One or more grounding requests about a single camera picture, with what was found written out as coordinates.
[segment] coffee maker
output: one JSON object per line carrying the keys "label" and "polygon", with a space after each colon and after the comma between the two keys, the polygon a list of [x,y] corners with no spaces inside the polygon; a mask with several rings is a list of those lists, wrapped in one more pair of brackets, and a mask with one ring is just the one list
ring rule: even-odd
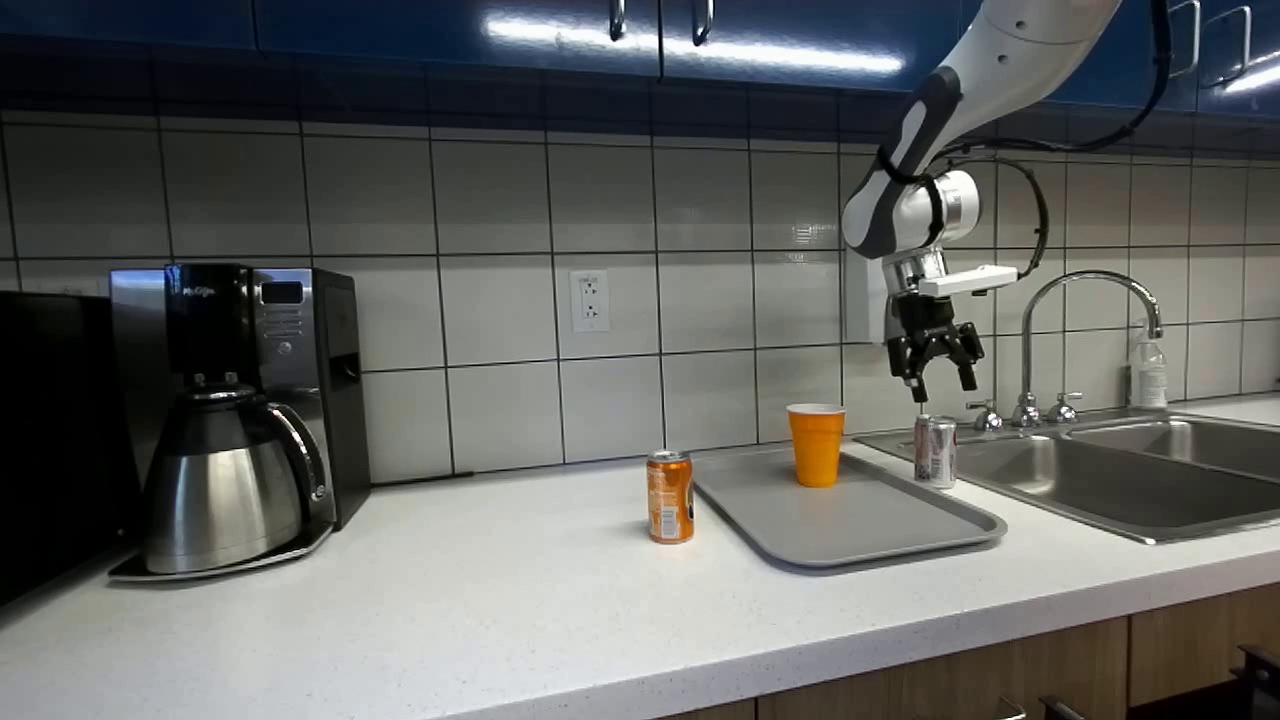
{"label": "coffee maker", "polygon": [[113,272],[119,386],[149,473],[145,566],[299,557],[369,494],[356,289],[321,266]]}

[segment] gray tray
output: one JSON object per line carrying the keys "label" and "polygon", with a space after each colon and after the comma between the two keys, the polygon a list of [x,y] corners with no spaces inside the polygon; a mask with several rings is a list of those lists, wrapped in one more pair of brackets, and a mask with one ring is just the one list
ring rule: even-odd
{"label": "gray tray", "polygon": [[699,453],[690,463],[694,493],[780,566],[832,571],[1002,535],[999,515],[846,457],[834,488],[792,483],[792,447]]}

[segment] stainless steel carafe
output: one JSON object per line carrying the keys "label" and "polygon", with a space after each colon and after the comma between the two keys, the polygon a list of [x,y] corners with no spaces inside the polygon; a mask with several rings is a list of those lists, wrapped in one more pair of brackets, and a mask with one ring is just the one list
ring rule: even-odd
{"label": "stainless steel carafe", "polygon": [[184,397],[149,473],[149,571],[193,575],[267,557],[329,524],[321,447],[251,386]]}

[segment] electrical outlet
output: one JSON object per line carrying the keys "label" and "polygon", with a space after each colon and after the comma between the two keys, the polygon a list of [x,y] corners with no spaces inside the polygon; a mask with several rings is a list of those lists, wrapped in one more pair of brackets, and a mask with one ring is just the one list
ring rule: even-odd
{"label": "electrical outlet", "polygon": [[608,330],[608,272],[570,272],[570,330]]}

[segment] can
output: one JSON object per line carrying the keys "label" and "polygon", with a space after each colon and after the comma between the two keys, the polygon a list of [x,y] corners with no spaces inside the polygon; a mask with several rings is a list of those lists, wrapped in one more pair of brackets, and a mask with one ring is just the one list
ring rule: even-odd
{"label": "can", "polygon": [[648,535],[682,545],[690,535],[690,457],[675,447],[648,453]]}
{"label": "can", "polygon": [[913,431],[913,463],[917,463],[921,483],[950,488],[957,483],[957,424],[929,420],[929,412],[921,412],[917,431]]}

